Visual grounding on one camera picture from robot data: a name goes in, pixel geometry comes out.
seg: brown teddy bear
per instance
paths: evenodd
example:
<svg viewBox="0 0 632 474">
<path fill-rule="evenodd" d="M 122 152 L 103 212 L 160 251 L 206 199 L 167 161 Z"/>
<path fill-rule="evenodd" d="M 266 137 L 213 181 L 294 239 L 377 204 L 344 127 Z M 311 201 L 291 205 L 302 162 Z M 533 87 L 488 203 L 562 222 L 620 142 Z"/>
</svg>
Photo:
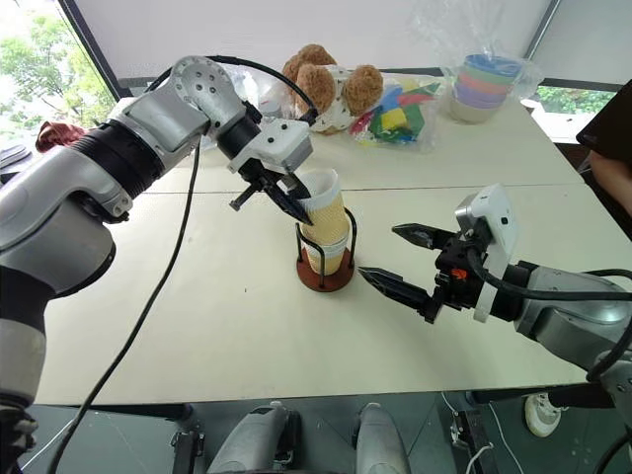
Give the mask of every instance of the brown teddy bear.
<svg viewBox="0 0 632 474">
<path fill-rule="evenodd" d="M 382 95 L 382 75 L 373 66 L 349 71 L 336 64 L 319 44 L 308 44 L 283 67 L 283 74 L 314 102 L 320 115 L 314 131 L 336 133 L 350 126 Z M 305 113 L 307 106 L 295 94 L 295 104 Z"/>
</svg>

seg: stacked plastic bowls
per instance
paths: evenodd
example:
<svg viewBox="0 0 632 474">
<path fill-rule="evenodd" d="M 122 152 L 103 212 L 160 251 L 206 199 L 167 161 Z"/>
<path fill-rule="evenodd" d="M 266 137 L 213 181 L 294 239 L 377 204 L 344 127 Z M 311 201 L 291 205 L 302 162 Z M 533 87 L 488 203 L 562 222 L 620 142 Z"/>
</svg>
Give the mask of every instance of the stacked plastic bowls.
<svg viewBox="0 0 632 474">
<path fill-rule="evenodd" d="M 519 62 L 501 56 L 467 56 L 452 88 L 452 114 L 472 123 L 487 120 L 512 91 L 521 67 Z"/>
</svg>

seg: white table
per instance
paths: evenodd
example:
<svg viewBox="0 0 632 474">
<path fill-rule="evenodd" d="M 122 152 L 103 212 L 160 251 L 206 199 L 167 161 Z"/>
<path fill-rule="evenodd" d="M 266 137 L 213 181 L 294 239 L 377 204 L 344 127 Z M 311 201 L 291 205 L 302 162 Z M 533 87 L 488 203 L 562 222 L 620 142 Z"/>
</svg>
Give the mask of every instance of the white table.
<svg viewBox="0 0 632 474">
<path fill-rule="evenodd" d="M 547 154 L 554 169 L 560 166 L 555 158 Z M 390 227 L 416 221 L 455 230 L 454 208 L 477 191 L 346 191 L 346 205 L 358 221 L 357 264 L 382 267 L 432 288 L 436 253 L 413 247 Z M 507 191 L 521 228 L 515 260 L 569 271 L 632 268 L 630 242 L 584 185 Z M 444 308 L 432 326 L 358 274 L 336 293 L 307 289 L 295 274 L 291 219 L 263 196 L 234 212 L 228 206 L 233 197 L 195 196 L 180 259 L 98 403 L 584 380 L 581 370 L 494 318 L 481 324 L 471 312 Z M 182 194 L 137 199 L 130 222 L 112 227 L 118 254 L 110 271 L 85 290 L 49 304 L 38 403 L 80 403 L 110 364 L 164 270 L 184 201 Z M 563 245 L 553 245 L 554 232 L 568 236 Z"/>
<path fill-rule="evenodd" d="M 582 178 L 564 159 L 537 123 L 518 103 L 486 123 L 457 123 L 444 113 L 436 121 L 436 147 L 420 154 L 411 147 L 368 147 L 345 133 L 312 135 L 314 153 L 300 171 L 335 168 L 344 190 L 568 185 Z M 246 184 L 226 169 L 219 150 L 203 153 L 196 190 L 199 193 L 242 192 Z M 151 193 L 185 193 L 191 161 L 154 183 Z"/>
</svg>

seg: paper cup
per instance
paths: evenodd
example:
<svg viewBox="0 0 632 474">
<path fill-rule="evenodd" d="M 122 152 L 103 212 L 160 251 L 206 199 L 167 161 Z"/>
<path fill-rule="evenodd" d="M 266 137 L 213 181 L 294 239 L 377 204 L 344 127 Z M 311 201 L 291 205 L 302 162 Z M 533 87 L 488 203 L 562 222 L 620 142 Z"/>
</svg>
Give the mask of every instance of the paper cup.
<svg viewBox="0 0 632 474">
<path fill-rule="evenodd" d="M 321 245 L 325 253 L 325 276 L 334 274 L 338 271 L 340 263 L 343 260 L 345 249 L 347 248 L 347 240 L 349 239 L 349 233 L 333 245 Z M 320 274 L 320 253 L 315 248 L 304 244 L 303 246 L 307 250 L 307 260 L 309 266 L 315 274 Z"/>
<path fill-rule="evenodd" d="M 299 176 L 311 197 L 300 199 L 313 225 L 301 224 L 301 232 L 318 245 L 332 245 L 349 234 L 349 223 L 335 170 L 310 171 Z"/>
</svg>

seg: green trees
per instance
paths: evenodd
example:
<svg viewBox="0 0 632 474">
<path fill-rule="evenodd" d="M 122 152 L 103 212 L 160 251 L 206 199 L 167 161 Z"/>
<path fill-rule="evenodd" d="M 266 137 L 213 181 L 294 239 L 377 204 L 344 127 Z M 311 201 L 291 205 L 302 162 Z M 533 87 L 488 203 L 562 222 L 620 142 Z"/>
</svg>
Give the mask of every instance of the green trees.
<svg viewBox="0 0 632 474">
<path fill-rule="evenodd" d="M 546 112 L 558 114 L 596 113 L 614 96 L 612 92 L 542 86 L 537 94 Z"/>
<path fill-rule="evenodd" d="M 115 104 L 88 55 L 55 17 L 32 18 L 28 38 L 0 41 L 0 74 L 16 87 L 0 115 L 26 130 L 44 119 L 94 126 Z"/>
</svg>

